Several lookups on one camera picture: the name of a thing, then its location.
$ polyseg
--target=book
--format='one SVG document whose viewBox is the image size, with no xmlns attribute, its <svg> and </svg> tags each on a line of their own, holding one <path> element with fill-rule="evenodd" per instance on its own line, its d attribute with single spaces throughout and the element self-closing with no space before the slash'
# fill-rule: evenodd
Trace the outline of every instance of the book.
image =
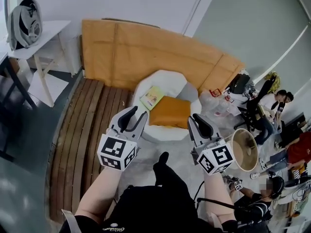
<svg viewBox="0 0 311 233">
<path fill-rule="evenodd" d="M 148 110 L 152 110 L 157 103 L 164 97 L 160 87 L 152 86 L 141 98 L 140 101 Z"/>
</svg>

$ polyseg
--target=black chair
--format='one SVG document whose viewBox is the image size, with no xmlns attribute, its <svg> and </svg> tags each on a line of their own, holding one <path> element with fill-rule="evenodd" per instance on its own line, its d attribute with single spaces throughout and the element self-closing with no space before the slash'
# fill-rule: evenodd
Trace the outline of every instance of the black chair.
<svg viewBox="0 0 311 233">
<path fill-rule="evenodd" d="M 268 91 L 271 89 L 273 83 L 275 82 L 276 77 L 272 76 L 270 80 L 267 80 L 261 90 L 259 91 L 259 94 L 256 98 L 253 100 L 249 100 L 246 104 L 246 109 L 238 107 L 238 109 L 241 111 L 241 117 L 243 119 L 243 122 L 237 124 L 234 126 L 234 129 L 236 130 L 238 127 L 246 124 L 248 131 L 254 131 L 257 128 L 257 120 L 255 115 L 258 113 L 257 111 L 257 105 L 259 101 L 268 94 Z"/>
<path fill-rule="evenodd" d="M 16 136 L 21 128 L 20 109 L 25 100 L 33 109 L 36 105 L 18 79 L 8 57 L 0 62 L 0 74 L 5 70 L 11 78 L 0 75 L 0 157 L 13 161 L 13 157 L 6 153 L 6 148 L 8 140 Z"/>
</svg>

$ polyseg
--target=person's arm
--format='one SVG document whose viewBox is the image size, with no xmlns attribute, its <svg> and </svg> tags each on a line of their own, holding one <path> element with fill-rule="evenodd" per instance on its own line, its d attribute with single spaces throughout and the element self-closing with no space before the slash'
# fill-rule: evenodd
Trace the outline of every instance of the person's arm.
<svg viewBox="0 0 311 233">
<path fill-rule="evenodd" d="M 82 197 L 76 216 L 86 216 L 97 223 L 105 218 L 115 196 L 122 172 L 105 167 Z"/>
<path fill-rule="evenodd" d="M 292 141 L 291 143 L 287 144 L 285 146 L 285 149 L 287 150 L 292 144 L 298 143 L 300 141 L 300 138 L 295 139 L 294 141 Z"/>
<path fill-rule="evenodd" d="M 205 198 L 231 204 L 232 200 L 227 192 L 220 173 L 211 176 L 204 173 Z M 214 213 L 223 224 L 229 220 L 236 220 L 234 210 L 211 202 L 206 202 L 206 211 Z"/>
<path fill-rule="evenodd" d="M 304 163 L 305 163 L 305 160 L 301 160 L 301 161 L 298 161 L 298 162 L 296 162 L 296 163 L 294 163 L 294 164 L 289 164 L 289 165 L 288 165 L 288 169 L 292 169 L 293 167 L 300 166 L 300 165 L 302 165 L 302 164 L 304 164 Z"/>
<path fill-rule="evenodd" d="M 249 197 L 250 199 L 253 197 L 254 192 L 251 189 L 243 187 L 240 192 L 242 192 L 245 196 Z"/>
</svg>

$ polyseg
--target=white desk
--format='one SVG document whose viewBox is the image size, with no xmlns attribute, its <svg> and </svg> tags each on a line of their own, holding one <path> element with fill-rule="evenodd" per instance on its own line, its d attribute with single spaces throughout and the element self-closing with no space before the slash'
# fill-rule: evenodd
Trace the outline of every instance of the white desk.
<svg viewBox="0 0 311 233">
<path fill-rule="evenodd" d="M 59 35 L 59 33 L 69 24 L 70 24 L 70 21 L 44 21 L 43 31 L 42 31 L 41 36 L 32 46 L 30 46 L 27 49 L 23 48 L 23 49 L 12 51 L 10 49 L 9 44 L 6 42 L 6 38 L 0 41 L 0 52 L 7 52 L 9 57 L 27 60 L 30 57 L 34 56 L 35 65 L 37 67 L 43 89 L 48 99 L 48 105 L 50 107 L 54 106 L 54 102 L 53 102 L 48 85 L 44 77 L 48 73 L 48 71 L 53 67 L 53 65 L 55 65 L 55 63 L 59 61 L 62 55 L 64 55 L 65 57 L 67 68 L 69 69 L 71 75 L 72 76 L 74 75 L 72 63 L 66 58 L 65 45 Z M 54 60 L 51 61 L 51 63 L 44 70 L 42 70 L 39 56 L 36 53 L 41 47 L 43 47 L 49 40 L 51 40 L 56 35 L 61 45 L 61 52 L 57 55 L 57 57 Z"/>
</svg>

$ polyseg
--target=table leg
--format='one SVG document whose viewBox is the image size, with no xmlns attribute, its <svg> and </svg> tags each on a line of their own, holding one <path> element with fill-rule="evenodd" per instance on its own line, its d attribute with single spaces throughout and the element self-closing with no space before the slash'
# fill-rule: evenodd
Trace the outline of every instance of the table leg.
<svg viewBox="0 0 311 233">
<path fill-rule="evenodd" d="M 67 65 L 68 70 L 69 70 L 70 73 L 71 73 L 71 76 L 73 76 L 73 75 L 74 75 L 73 66 L 72 66 L 71 61 L 68 59 L 68 57 L 67 57 L 67 55 L 66 55 L 66 53 L 65 53 L 65 43 L 64 43 L 62 37 L 60 37 L 59 34 L 60 34 L 60 33 L 57 34 L 57 37 L 58 37 L 58 40 L 59 40 L 59 43 L 60 43 L 60 46 L 61 46 L 61 49 L 62 49 L 64 58 L 65 58 L 65 61 L 66 61 L 66 65 Z"/>
<path fill-rule="evenodd" d="M 46 82 L 46 80 L 44 78 L 44 73 L 42 71 L 42 66 L 41 66 L 41 63 L 40 63 L 39 56 L 37 54 L 34 54 L 34 58 L 35 58 L 35 65 L 36 65 L 37 70 L 38 70 L 39 78 L 40 78 L 40 80 L 42 82 L 42 86 L 43 86 L 43 89 L 45 91 L 45 94 L 48 97 L 49 106 L 53 107 L 54 106 L 54 102 L 53 102 L 52 96 L 50 94 L 47 82 Z"/>
<path fill-rule="evenodd" d="M 20 82 L 20 80 L 18 79 L 16 73 L 14 72 L 10 60 L 8 58 L 6 58 L 6 66 L 7 66 L 7 70 L 8 73 L 10 74 L 13 82 L 15 83 L 15 85 L 17 86 L 17 88 L 19 89 L 19 91 L 21 92 L 21 94 L 24 96 L 24 98 L 26 99 L 26 101 L 31 105 L 31 107 L 33 109 L 36 109 L 37 106 L 34 103 L 34 101 L 31 99 L 31 97 L 29 96 L 28 92 L 26 91 L 26 89 L 24 88 L 24 86 L 22 85 L 22 83 Z"/>
</svg>

